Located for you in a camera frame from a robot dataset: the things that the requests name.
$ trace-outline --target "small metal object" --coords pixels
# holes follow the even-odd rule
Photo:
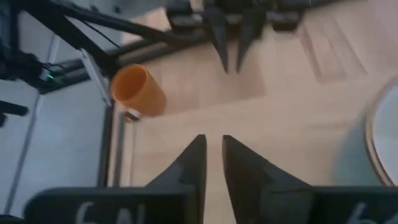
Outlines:
[[[111,106],[111,99],[109,98],[109,93],[100,72],[100,68],[98,68],[93,57],[85,49],[80,49],[80,53],[81,61],[83,61],[83,65],[85,66],[88,75],[95,82],[105,103],[108,106]]]
[[[138,116],[136,116],[136,115],[134,115],[134,114],[132,114],[132,113],[125,112],[124,115],[125,115],[125,117],[126,117],[128,120],[130,120],[130,121],[139,121]]]

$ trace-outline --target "wooden table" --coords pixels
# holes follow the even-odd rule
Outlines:
[[[362,120],[398,72],[398,26],[391,22],[397,8],[394,0],[343,2],[307,13],[296,34],[267,27],[240,74],[233,71],[235,42],[229,74],[210,44],[145,64],[167,95],[167,111],[126,125],[120,184],[145,185],[197,134],[206,134],[208,144],[205,223],[234,223],[221,160],[224,134],[309,184],[380,184],[366,156]],[[169,26],[163,9],[136,21]]]

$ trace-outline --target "bowl rim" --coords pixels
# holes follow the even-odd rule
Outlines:
[[[369,160],[380,181],[386,186],[396,186],[398,183],[394,183],[392,181],[379,158],[379,154],[377,153],[376,147],[374,145],[374,120],[383,99],[386,98],[392,89],[397,87],[398,77],[392,78],[382,87],[381,91],[376,95],[376,98],[370,104],[369,111],[366,115],[366,126],[364,130],[364,135],[366,138],[366,152],[368,154]]]

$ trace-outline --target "black cable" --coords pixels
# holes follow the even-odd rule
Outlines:
[[[53,70],[51,70],[51,68],[48,68],[46,66],[43,65],[43,68],[46,69],[47,71],[49,71],[50,73],[54,72]]]
[[[65,69],[65,67],[63,65],[60,65],[58,63],[56,63],[56,64],[54,64],[54,63],[46,63],[46,65],[50,65],[50,66],[53,66],[53,67],[60,67],[62,69]]]
[[[88,26],[89,28],[91,28],[92,30],[94,30],[95,32],[97,32],[99,35],[103,36],[107,41],[109,41],[110,43],[112,43],[113,45],[115,45],[117,48],[120,48],[120,46],[118,44],[116,44],[115,42],[113,42],[109,37],[107,37],[105,34],[103,34],[101,31],[99,31],[97,28],[93,27],[92,25],[90,25],[89,23],[87,23],[86,21],[81,21],[84,25]]]

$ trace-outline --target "orange cup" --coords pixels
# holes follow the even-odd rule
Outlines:
[[[141,65],[120,69],[112,81],[114,100],[145,116],[161,115],[165,111],[166,96],[154,77]]]

